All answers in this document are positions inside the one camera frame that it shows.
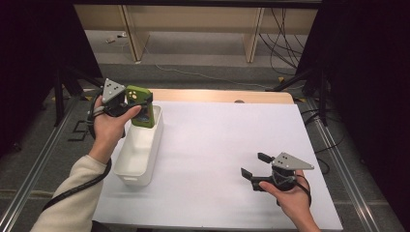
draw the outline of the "floor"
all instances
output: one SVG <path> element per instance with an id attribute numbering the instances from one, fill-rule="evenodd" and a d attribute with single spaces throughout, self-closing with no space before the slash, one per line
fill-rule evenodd
<path id="1" fill-rule="evenodd" d="M 206 33 L 152 33 L 141 62 L 133 61 L 127 38 L 117 38 L 122 32 L 87 31 L 100 64 L 103 77 L 120 81 L 140 81 L 141 85 L 153 88 L 209 88 L 264 91 L 279 84 L 279 77 L 287 79 L 295 71 L 278 57 L 271 58 L 271 51 L 258 41 L 252 63 L 247 63 L 241 35 Z M 107 43 L 115 38 L 114 43 Z M 306 36 L 287 37 L 292 49 L 302 52 Z M 283 39 L 279 44 L 285 46 Z M 290 60 L 290 53 L 277 48 L 279 54 Z M 297 66 L 297 58 L 292 60 Z M 94 88 L 81 83 L 85 89 Z M 287 88 L 294 97 L 305 120 L 311 116 L 308 110 L 316 108 L 317 98 L 305 99 L 301 93 L 303 82 Z M 72 132 L 75 123 L 84 119 L 80 112 L 86 112 L 89 103 L 81 101 L 74 106 L 74 113 L 68 125 L 61 129 L 59 142 L 48 147 L 51 156 L 45 162 L 43 172 L 33 184 L 33 191 L 23 202 L 20 215 L 12 231 L 29 231 L 49 195 L 70 171 L 71 164 L 84 154 L 92 144 L 87 137 L 82 142 L 68 142 L 79 138 L 81 133 Z M 317 157 L 323 161 L 321 170 L 334 200 L 344 231 L 404 231 L 389 203 L 361 163 L 355 145 L 351 141 L 337 115 L 332 101 L 327 102 L 329 126 L 313 119 L 307 123 L 307 132 Z M 44 152 L 44 144 L 54 133 L 55 110 L 53 93 L 44 101 L 44 111 L 34 119 L 20 141 L 20 152 L 10 151 L 0 159 L 0 211 L 2 214 L 14 199 L 15 193 L 24 183 L 38 154 Z M 365 209 L 365 218 L 360 210 Z M 135 231 L 120 225 L 109 225 L 112 231 Z"/>

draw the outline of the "white surface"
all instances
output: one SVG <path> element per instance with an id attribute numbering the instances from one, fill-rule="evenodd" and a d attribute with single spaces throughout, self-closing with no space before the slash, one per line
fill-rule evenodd
<path id="1" fill-rule="evenodd" d="M 152 182 L 128 187 L 110 173 L 94 219 L 147 227 L 295 229 L 273 196 L 253 191 L 241 176 L 241 167 L 270 176 L 271 166 L 257 153 L 286 152 L 315 166 L 305 174 L 319 227 L 342 229 L 296 104 L 155 104 L 162 108 L 164 129 Z"/>
<path id="2" fill-rule="evenodd" d="M 160 147 L 163 119 L 161 108 L 153 105 L 155 125 L 151 128 L 129 126 L 113 172 L 126 185 L 146 186 L 151 182 Z"/>

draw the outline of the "person's right hand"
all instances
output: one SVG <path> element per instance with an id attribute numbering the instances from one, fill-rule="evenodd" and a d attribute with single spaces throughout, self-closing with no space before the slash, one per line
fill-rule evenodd
<path id="1" fill-rule="evenodd" d="M 302 170 L 296 170 L 295 173 L 304 176 Z M 297 176 L 297 182 L 308 189 L 305 178 Z M 308 195 L 301 188 L 295 186 L 289 191 L 281 191 L 268 182 L 260 182 L 259 186 L 278 200 L 283 212 L 295 223 L 300 231 L 320 231 L 311 215 Z"/>

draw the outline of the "hand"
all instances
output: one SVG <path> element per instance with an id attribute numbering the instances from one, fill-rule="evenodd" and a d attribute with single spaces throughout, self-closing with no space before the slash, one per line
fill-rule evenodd
<path id="1" fill-rule="evenodd" d="M 296 170 L 295 173 L 304 176 L 302 170 Z M 297 182 L 308 189 L 305 178 L 297 177 Z M 259 186 L 278 200 L 283 212 L 295 223 L 299 231 L 320 231 L 311 215 L 308 195 L 301 188 L 295 186 L 289 191 L 281 191 L 268 182 L 260 182 Z"/>
<path id="2" fill-rule="evenodd" d="M 96 100 L 94 108 L 103 105 L 102 96 Z M 141 110 L 141 106 L 135 106 L 129 109 L 120 117 L 110 117 L 106 114 L 97 116 L 94 120 L 94 131 L 96 141 L 88 156 L 102 163 L 108 163 L 112 152 L 117 146 L 118 140 L 121 139 L 124 132 L 124 125 Z"/>

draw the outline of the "person's left hand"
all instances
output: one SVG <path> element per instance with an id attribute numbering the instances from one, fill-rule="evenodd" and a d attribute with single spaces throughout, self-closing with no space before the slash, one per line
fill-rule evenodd
<path id="1" fill-rule="evenodd" d="M 102 96 L 96 100 L 95 108 L 103 105 Z M 94 131 L 96 141 L 88 156 L 102 163 L 108 163 L 118 140 L 121 139 L 124 132 L 124 125 L 141 110 L 141 106 L 135 106 L 129 109 L 125 114 L 119 117 L 111 117 L 106 114 L 97 116 L 94 120 Z"/>

